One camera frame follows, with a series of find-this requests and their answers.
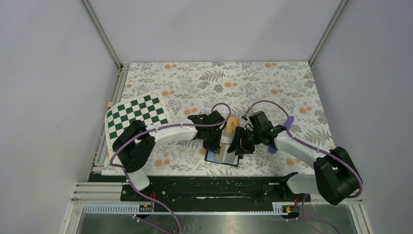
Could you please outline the clear plastic box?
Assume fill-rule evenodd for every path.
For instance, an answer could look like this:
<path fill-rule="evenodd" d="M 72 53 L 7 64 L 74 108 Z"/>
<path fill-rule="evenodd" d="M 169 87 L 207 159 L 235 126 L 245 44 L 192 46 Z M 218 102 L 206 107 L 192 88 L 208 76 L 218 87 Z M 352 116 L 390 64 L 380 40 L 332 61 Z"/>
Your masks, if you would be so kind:
<path fill-rule="evenodd" d="M 238 117 L 238 118 L 240 119 L 239 125 L 241 125 L 241 122 L 242 122 L 241 115 L 239 115 L 239 114 L 234 114 L 234 113 L 232 113 L 231 115 L 229 115 L 229 112 L 228 112 L 228 111 L 221 111 L 221 110 L 219 110 L 218 112 L 220 113 L 220 115 L 221 115 L 224 119 L 226 119 L 227 117 L 231 117 L 231 116 Z M 226 132 L 225 132 L 225 127 L 226 127 L 226 124 L 223 124 L 222 126 L 220 126 L 220 129 L 222 129 L 221 143 L 231 144 L 232 139 L 233 139 L 235 133 L 226 133 Z"/>

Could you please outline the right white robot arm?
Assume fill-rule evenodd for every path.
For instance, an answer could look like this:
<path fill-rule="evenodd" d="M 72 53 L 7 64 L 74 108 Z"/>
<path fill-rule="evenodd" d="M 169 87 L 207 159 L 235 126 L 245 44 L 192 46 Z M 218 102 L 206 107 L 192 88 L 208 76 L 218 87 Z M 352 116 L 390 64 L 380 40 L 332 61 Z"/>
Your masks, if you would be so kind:
<path fill-rule="evenodd" d="M 251 129 L 236 127 L 228 153 L 249 155 L 257 145 L 288 153 L 313 169 L 313 174 L 293 174 L 281 185 L 279 193 L 287 201 L 298 194 L 320 195 L 332 205 L 361 191 L 362 180 L 342 147 L 324 150 L 298 139 L 285 125 L 274 126 L 266 114 L 258 111 L 249 116 Z"/>

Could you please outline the black leather card holder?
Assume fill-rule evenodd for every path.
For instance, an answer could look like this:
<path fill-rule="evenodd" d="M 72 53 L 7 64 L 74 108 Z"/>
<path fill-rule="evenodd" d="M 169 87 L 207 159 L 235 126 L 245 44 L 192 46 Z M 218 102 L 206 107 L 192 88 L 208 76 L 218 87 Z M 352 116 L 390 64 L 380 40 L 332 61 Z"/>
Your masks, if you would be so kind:
<path fill-rule="evenodd" d="M 234 153 L 228 153 L 228 149 L 230 147 L 229 144 L 220 144 L 220 152 L 215 153 L 212 151 L 206 151 L 204 160 L 211 163 L 221 164 L 221 165 L 228 165 L 232 167 L 238 167 L 239 161 L 243 159 L 243 156 L 235 155 Z"/>

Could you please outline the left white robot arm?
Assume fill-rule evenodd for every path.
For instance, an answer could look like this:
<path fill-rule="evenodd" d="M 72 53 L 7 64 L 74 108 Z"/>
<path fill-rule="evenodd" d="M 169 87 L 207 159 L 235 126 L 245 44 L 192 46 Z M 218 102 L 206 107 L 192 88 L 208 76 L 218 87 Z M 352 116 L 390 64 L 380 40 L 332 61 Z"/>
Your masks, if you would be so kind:
<path fill-rule="evenodd" d="M 146 125 L 132 122 L 113 142 L 113 155 L 120 162 L 133 186 L 132 194 L 146 200 L 151 194 L 150 180 L 144 169 L 154 148 L 178 141 L 202 140 L 209 151 L 220 150 L 220 140 L 227 120 L 218 112 L 190 115 L 180 123 Z"/>

